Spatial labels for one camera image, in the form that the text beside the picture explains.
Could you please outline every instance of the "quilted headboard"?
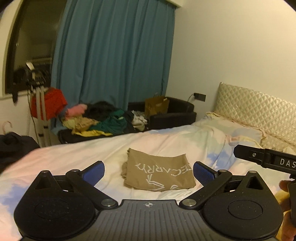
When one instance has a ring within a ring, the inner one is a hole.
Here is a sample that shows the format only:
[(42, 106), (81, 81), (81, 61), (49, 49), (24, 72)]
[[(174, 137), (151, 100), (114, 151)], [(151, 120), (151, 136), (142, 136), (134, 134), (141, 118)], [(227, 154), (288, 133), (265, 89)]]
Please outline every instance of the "quilted headboard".
[(264, 130), (263, 148), (296, 150), (296, 104), (247, 88), (220, 83), (215, 113)]

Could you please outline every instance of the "tie-dye bedding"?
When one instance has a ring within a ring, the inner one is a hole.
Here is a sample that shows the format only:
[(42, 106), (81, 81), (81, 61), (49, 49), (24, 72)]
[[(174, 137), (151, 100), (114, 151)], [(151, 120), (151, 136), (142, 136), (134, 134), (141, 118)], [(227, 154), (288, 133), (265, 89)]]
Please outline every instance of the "tie-dye bedding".
[(260, 147), (258, 142), (262, 137), (263, 133), (259, 130), (237, 126), (208, 114), (191, 126), (37, 149), (0, 176), (0, 240), (16, 241), (21, 238), (13, 220), (13, 212), (41, 170), (50, 170), (53, 175), (64, 175), (71, 169), (82, 170), (102, 160), (105, 176), (96, 187), (119, 203), (122, 199), (176, 199), (179, 202), (202, 187), (198, 181), (194, 188), (188, 190), (164, 192), (135, 190), (124, 186), (120, 173), (129, 148), (157, 156), (173, 157), (185, 153), (191, 166), (201, 161), (216, 170), (230, 170), (234, 175), (244, 175), (254, 169), (261, 174), (272, 192), (276, 193), (279, 181), (287, 179), (288, 174), (261, 168), (233, 155), (233, 148), (237, 144)]

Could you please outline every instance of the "black circular cover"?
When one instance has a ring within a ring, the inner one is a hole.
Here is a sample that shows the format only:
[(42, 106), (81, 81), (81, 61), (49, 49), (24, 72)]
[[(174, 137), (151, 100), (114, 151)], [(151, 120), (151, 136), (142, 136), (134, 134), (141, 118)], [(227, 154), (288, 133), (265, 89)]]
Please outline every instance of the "black circular cover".
[(234, 192), (211, 197), (204, 205), (205, 221), (220, 234), (238, 240), (259, 240), (276, 235), (283, 212), (274, 199)]
[(35, 240), (62, 240), (83, 231), (93, 221), (92, 202), (77, 193), (24, 196), (15, 209), (14, 219), (23, 236)]

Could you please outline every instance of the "paper bag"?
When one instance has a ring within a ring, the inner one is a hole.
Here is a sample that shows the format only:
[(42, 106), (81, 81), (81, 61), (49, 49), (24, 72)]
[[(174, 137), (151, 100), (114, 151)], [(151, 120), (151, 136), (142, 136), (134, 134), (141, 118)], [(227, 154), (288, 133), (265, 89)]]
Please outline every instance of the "paper bag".
[(165, 96), (157, 96), (145, 100), (145, 116), (150, 117), (157, 114), (165, 114), (168, 112), (170, 100)]
[(185, 154), (161, 157), (129, 149), (121, 175), (125, 184), (149, 191), (178, 190), (196, 185)]

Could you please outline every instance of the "hand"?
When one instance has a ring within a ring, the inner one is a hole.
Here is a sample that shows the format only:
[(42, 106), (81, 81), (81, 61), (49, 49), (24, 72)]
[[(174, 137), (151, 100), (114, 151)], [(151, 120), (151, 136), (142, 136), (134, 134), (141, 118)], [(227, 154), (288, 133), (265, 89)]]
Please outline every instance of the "hand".
[[(289, 183), (291, 183), (291, 181), (281, 181), (279, 183), (279, 187), (281, 188), (281, 190), (284, 190), (285, 192), (288, 192), (288, 184)], [(283, 212), (289, 211), (291, 209), (290, 198), (287, 198), (284, 201), (282, 201), (280, 203), (280, 205), (281, 205), (281, 208), (282, 208)], [(293, 224), (292, 224), (291, 212), (287, 212), (285, 214), (285, 216), (284, 216), (283, 230), (282, 230), (282, 234), (281, 234), (281, 241), (293, 241), (294, 236), (296, 236), (296, 227), (294, 227)]]

